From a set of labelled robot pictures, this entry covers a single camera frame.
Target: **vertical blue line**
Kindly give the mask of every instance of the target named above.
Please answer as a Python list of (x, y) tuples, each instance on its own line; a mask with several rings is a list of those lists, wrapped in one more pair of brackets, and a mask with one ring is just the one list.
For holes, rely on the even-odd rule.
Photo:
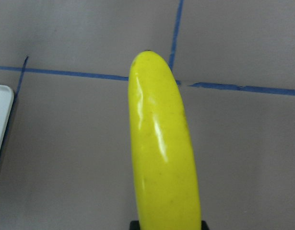
[(24, 78), (24, 72), (25, 72), (25, 69), (26, 69), (28, 59), (29, 59), (29, 56), (27, 56), (26, 59), (24, 60), (21, 75), (20, 75), (19, 80), (18, 80), (17, 89), (16, 89), (16, 92), (15, 92), (15, 95), (14, 95), (14, 100), (13, 100), (12, 108), (11, 108), (10, 115), (9, 115), (9, 121), (8, 121), (7, 126), (5, 128), (5, 132), (4, 132), (0, 152), (2, 151), (3, 147), (5, 146), (5, 141), (7, 139), (8, 133), (9, 133), (10, 122), (11, 122), (11, 119), (12, 119), (12, 115), (13, 115), (13, 112), (14, 112), (15, 103), (17, 101), (19, 91), (21, 90), (21, 86), (22, 86), (22, 82), (23, 82), (23, 78)]
[(183, 4), (184, 4), (184, 0), (180, 0), (179, 5), (178, 5), (178, 9), (177, 9), (176, 19), (175, 19), (175, 28), (174, 28), (174, 33), (173, 33), (171, 54), (170, 54), (170, 60), (169, 60), (169, 64), (168, 64), (171, 71), (173, 71), (173, 66), (174, 66), (175, 53), (176, 53), (176, 47), (177, 47), (177, 37), (178, 37), (178, 32), (179, 32), (179, 25), (180, 25)]

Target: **white container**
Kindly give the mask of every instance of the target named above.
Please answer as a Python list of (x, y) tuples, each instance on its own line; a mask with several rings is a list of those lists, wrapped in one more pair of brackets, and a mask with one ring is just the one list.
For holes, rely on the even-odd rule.
[(12, 89), (8, 86), (0, 85), (0, 148), (12, 108), (13, 99), (14, 94)]

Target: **gray surface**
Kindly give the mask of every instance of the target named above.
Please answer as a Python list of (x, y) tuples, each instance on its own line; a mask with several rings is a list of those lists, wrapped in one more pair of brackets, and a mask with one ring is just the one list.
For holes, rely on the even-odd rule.
[[(127, 76), (166, 60), (178, 1), (0, 1), (0, 65)], [(295, 1), (185, 1), (177, 79), (295, 88)], [(1, 71), (16, 90), (20, 72)], [(295, 229), (295, 97), (180, 88), (212, 230)], [(127, 82), (25, 73), (0, 161), (0, 230), (137, 218)]]

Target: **white object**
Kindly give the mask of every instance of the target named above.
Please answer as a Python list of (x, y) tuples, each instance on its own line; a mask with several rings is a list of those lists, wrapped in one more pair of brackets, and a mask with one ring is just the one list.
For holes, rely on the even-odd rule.
[(13, 99), (14, 94), (12, 89), (8, 86), (0, 85), (0, 148), (12, 108)]

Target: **plastic banana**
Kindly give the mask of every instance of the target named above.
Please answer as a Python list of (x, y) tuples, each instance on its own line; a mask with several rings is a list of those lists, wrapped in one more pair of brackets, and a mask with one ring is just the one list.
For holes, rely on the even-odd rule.
[(184, 106), (167, 63), (144, 51), (129, 77), (131, 151), (141, 230), (200, 230), (198, 182)]

